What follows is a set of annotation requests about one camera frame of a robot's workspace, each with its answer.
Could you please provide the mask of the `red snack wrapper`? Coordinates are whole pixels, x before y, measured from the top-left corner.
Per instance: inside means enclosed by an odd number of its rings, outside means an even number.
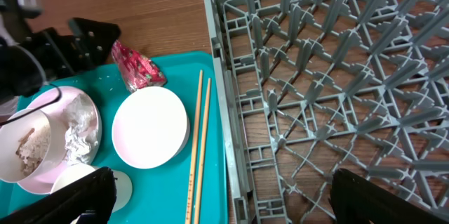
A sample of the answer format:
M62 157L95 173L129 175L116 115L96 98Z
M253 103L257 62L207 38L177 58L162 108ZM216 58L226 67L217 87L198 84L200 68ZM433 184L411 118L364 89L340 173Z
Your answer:
M163 86L167 79L157 65L147 56L124 46L116 40L111 49L126 88L134 93L150 86Z

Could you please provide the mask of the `foil ball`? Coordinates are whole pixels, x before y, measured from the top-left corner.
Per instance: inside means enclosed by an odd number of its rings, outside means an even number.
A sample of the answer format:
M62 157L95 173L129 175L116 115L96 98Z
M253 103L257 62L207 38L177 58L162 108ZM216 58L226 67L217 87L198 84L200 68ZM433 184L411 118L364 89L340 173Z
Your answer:
M80 93L64 108L62 115L68 125L65 132L67 163L90 164L100 144L94 104L86 94Z

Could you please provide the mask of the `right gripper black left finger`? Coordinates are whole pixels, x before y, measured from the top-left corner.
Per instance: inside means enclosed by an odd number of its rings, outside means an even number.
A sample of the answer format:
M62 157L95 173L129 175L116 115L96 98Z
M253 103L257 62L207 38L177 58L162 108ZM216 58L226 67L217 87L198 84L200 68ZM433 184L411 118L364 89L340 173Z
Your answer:
M1 219L1 224L108 223L116 202L116 179L101 167L43 199Z

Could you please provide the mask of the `white paper cup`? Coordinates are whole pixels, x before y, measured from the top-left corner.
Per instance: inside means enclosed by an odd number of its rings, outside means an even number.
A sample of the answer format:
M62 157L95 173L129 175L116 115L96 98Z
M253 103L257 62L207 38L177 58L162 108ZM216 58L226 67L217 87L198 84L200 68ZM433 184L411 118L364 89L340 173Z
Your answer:
M97 166L90 166L87 164L75 164L69 166L57 177L51 188L51 193L62 189L70 183L73 183L98 169L99 167ZM129 202L133 192L133 185L129 176L124 172L116 170L113 170L112 172L116 185L116 202L112 209L112 212L115 213Z

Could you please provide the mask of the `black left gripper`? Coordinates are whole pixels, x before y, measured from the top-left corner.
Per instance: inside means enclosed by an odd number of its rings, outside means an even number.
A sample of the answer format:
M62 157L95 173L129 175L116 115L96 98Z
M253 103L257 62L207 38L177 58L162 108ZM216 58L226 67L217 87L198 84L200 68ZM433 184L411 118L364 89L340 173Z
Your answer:
M45 72L57 79L102 65L121 35L119 26L108 22L71 18L68 25L71 35L62 36L49 27L20 44L36 57Z

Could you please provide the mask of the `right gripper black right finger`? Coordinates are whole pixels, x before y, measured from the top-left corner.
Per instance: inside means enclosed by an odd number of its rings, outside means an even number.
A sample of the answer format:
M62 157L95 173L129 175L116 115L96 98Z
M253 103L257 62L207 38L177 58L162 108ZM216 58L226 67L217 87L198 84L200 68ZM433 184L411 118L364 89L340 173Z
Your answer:
M330 205L338 224L446 223L347 169L333 174Z

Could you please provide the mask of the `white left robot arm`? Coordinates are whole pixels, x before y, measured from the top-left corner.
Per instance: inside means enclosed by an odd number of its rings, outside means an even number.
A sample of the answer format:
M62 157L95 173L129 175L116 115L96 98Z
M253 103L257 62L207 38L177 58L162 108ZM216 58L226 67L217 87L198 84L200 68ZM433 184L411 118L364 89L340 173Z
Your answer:
M102 65L121 35L116 24L85 18L69 20L70 35L34 32L27 21L41 13L39 0L1 0L1 116L15 111L20 96Z

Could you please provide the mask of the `white bowl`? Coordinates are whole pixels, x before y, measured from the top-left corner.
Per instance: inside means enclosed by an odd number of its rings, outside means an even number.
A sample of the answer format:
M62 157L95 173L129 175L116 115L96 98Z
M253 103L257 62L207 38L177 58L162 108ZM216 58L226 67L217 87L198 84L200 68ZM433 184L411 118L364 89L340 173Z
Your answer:
M56 168L66 155L64 123L41 110L20 110L1 127L1 180L17 183Z

